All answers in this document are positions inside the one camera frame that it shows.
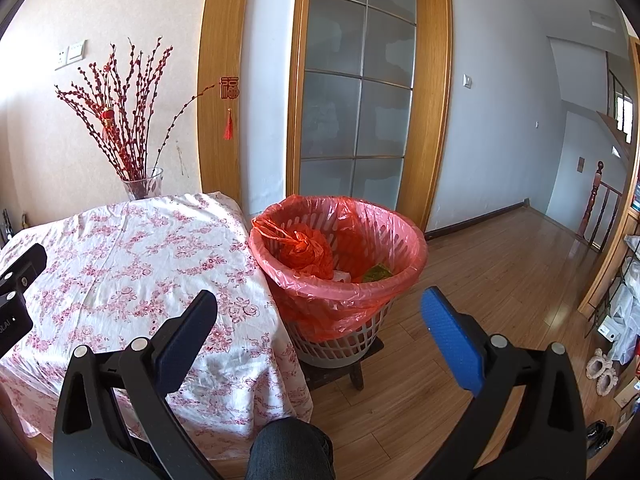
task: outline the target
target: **red bin liner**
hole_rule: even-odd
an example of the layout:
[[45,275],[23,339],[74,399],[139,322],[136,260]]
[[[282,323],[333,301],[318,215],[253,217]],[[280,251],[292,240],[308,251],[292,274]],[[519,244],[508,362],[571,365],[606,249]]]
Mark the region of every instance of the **red bin liner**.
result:
[[336,339],[357,330],[385,304],[411,287],[427,263],[424,234],[408,218],[348,197],[292,195],[258,218],[286,229],[297,222],[319,229],[334,252],[334,269],[353,279],[376,264],[393,273],[373,283],[339,283],[302,276],[277,256],[282,244],[251,230],[249,245],[268,277],[285,322],[295,322],[309,341]]

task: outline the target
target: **dark denim trousers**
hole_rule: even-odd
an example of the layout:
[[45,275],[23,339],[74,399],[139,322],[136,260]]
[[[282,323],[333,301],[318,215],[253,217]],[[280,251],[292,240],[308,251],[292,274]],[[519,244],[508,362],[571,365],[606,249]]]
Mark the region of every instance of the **dark denim trousers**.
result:
[[245,480],[335,480],[334,446],[315,426],[276,420],[258,433]]

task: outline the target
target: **glass vase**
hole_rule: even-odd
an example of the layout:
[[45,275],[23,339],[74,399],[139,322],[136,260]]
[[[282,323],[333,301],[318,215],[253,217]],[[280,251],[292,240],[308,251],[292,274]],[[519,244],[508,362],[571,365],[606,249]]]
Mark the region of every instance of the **glass vase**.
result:
[[149,176],[141,180],[123,180],[130,200],[142,200],[162,195],[162,168],[153,168]]

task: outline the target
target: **basket rim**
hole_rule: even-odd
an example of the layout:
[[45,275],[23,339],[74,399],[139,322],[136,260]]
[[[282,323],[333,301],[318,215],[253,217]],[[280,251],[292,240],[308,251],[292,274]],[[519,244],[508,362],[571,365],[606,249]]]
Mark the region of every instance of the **basket rim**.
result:
[[[270,205],[267,209],[264,210],[260,216],[265,215],[268,216],[276,211],[280,211],[283,208],[286,208],[288,200],[292,200],[293,198],[297,198],[298,195],[291,195],[284,199],[282,202]],[[305,196],[306,199],[327,199],[326,196]],[[292,290],[291,286],[287,286],[287,283],[283,283],[280,277],[284,277],[287,274],[293,274],[293,277],[296,280],[298,285],[303,285],[305,290],[299,290],[298,286],[296,286],[295,291],[297,295],[303,297],[310,298],[323,298],[325,300],[337,300],[337,301],[348,301],[350,295],[360,296],[362,294],[366,294],[367,296],[379,297],[383,296],[385,293],[390,293],[392,289],[397,288],[401,285],[407,285],[407,287],[413,285],[415,281],[418,279],[418,276],[424,269],[428,259],[428,246],[427,242],[424,239],[423,232],[418,229],[418,226],[406,216],[387,209],[384,206],[379,204],[374,204],[373,202],[368,202],[367,200],[361,200],[351,197],[343,197],[343,196],[331,196],[329,197],[332,200],[337,202],[338,199],[347,199],[353,202],[359,202],[364,204],[367,208],[373,208],[380,211],[385,211],[388,214],[397,217],[400,221],[404,222],[407,227],[414,232],[415,241],[418,244],[417,251],[415,253],[415,257],[412,260],[411,264],[395,276],[391,278],[385,278],[384,280],[380,280],[379,282],[372,283],[342,283],[342,282],[332,282],[331,280],[322,280],[321,278],[317,278],[316,276],[302,276],[297,273],[295,270],[290,269],[281,263],[275,256],[273,256],[267,247],[264,244],[264,239],[262,235],[255,229],[251,229],[251,233],[249,235],[249,245],[256,258],[260,268],[282,289],[284,290]]]

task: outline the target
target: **leather shoe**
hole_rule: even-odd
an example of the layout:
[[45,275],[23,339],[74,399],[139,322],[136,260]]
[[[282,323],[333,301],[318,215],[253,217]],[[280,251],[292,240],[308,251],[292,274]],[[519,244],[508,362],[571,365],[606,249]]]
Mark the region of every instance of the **leather shoe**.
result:
[[587,459],[596,456],[600,450],[605,447],[613,437],[613,426],[607,426],[600,436],[587,448]]
[[607,427],[604,420],[596,420],[587,427],[587,440],[596,440]]

